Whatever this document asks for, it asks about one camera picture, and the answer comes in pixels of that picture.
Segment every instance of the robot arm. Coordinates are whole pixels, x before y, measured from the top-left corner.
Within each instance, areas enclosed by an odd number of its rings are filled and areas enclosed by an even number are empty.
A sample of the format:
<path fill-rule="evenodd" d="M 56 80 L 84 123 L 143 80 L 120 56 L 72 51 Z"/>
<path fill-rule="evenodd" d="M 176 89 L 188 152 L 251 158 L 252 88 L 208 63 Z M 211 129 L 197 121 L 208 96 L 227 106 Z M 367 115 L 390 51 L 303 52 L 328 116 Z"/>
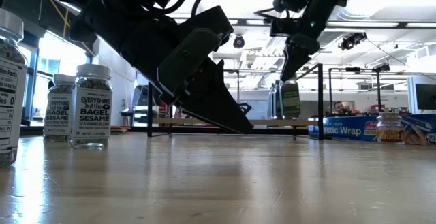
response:
<path fill-rule="evenodd" d="M 274 0 L 274 10 L 278 12 L 300 12 L 305 9 L 300 18 L 268 17 L 271 22 L 271 37 L 286 37 L 285 65 L 282 81 L 289 80 L 304 64 L 310 60 L 310 55 L 320 49 L 317 41 L 334 8 L 345 7 L 347 0 Z"/>
<path fill-rule="evenodd" d="M 179 0 L 60 0 L 80 9 L 70 23 L 70 38 L 93 43 L 102 38 L 142 73 L 160 92 L 160 99 L 210 124 L 249 133 L 253 127 L 223 83 L 223 61 L 209 53 L 229 40 L 233 28 L 217 6 L 182 24 L 166 16 Z M 271 35 L 286 36 L 286 64 L 282 80 L 295 74 L 319 49 L 317 38 L 333 8 L 346 0 L 274 0 L 275 9 L 299 11 L 300 19 L 274 19 Z"/>

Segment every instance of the table surface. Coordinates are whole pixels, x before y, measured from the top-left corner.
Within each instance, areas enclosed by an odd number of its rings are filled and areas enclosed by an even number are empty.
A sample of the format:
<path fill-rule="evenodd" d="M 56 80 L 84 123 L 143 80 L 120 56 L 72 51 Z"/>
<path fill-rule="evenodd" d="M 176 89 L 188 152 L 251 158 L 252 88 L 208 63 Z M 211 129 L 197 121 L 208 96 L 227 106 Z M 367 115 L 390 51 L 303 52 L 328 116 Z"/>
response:
<path fill-rule="evenodd" d="M 23 138 L 0 223 L 436 223 L 436 150 L 142 133 L 107 149 Z"/>

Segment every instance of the seasoning jar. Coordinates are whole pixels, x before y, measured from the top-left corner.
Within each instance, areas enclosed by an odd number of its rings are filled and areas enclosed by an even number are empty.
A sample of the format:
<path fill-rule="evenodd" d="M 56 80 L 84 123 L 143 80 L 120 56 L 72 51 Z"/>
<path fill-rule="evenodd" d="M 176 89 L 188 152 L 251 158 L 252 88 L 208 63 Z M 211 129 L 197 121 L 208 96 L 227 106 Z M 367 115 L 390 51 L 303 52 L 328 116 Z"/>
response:
<path fill-rule="evenodd" d="M 45 142 L 68 142 L 71 133 L 72 91 L 76 77 L 55 74 L 54 86 L 48 90 L 44 119 Z"/>
<path fill-rule="evenodd" d="M 77 66 L 73 87 L 72 134 L 74 148 L 107 146 L 112 110 L 112 70 L 102 65 Z"/>
<path fill-rule="evenodd" d="M 15 162 L 20 137 L 27 74 L 27 60 L 17 46 L 22 39 L 22 20 L 0 9 L 0 166 Z"/>
<path fill-rule="evenodd" d="M 402 143 L 404 128 L 398 112 L 380 112 L 377 117 L 377 141 Z"/>
<path fill-rule="evenodd" d="M 289 80 L 281 83 L 280 87 L 281 99 L 283 102 L 282 113 L 283 119 L 300 118 L 300 91 L 298 83 L 294 80 Z"/>

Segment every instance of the spice jar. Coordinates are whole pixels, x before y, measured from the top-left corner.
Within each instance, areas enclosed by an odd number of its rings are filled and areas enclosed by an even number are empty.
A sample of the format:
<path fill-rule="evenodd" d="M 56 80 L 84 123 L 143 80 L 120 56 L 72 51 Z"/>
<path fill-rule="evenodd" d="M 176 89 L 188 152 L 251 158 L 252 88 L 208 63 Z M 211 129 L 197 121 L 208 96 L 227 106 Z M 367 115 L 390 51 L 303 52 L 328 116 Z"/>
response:
<path fill-rule="evenodd" d="M 27 60 L 18 50 L 22 20 L 0 9 L 0 166 L 16 160 Z"/>
<path fill-rule="evenodd" d="M 107 146 L 110 136 L 112 110 L 112 70 L 102 65 L 77 66 L 77 78 L 73 88 L 71 146 Z"/>
<path fill-rule="evenodd" d="M 48 90 L 44 119 L 45 142 L 68 142 L 71 133 L 71 102 L 75 76 L 55 74 L 54 86 Z"/>
<path fill-rule="evenodd" d="M 294 80 L 289 80 L 281 83 L 281 100 L 283 119 L 300 118 L 300 91 L 298 83 Z"/>
<path fill-rule="evenodd" d="M 404 128 L 398 112 L 380 112 L 377 120 L 379 121 L 377 124 L 378 142 L 403 142 Z"/>

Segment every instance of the window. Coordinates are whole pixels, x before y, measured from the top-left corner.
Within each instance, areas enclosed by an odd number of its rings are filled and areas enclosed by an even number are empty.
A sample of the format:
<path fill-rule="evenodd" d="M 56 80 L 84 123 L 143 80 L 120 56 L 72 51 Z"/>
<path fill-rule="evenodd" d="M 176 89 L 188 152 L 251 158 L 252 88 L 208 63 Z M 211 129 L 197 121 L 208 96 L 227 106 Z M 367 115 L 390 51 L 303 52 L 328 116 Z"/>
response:
<path fill-rule="evenodd" d="M 30 120 L 32 117 L 32 99 L 33 88 L 35 84 L 35 64 L 37 60 L 37 48 L 19 43 L 18 49 L 26 57 L 27 60 L 27 75 L 25 81 L 25 96 L 22 101 L 22 117 Z"/>
<path fill-rule="evenodd" d="M 42 121 L 46 114 L 48 83 L 55 74 L 76 75 L 78 65 L 87 62 L 85 51 L 47 32 L 40 39 L 40 55 L 33 94 L 32 119 Z"/>

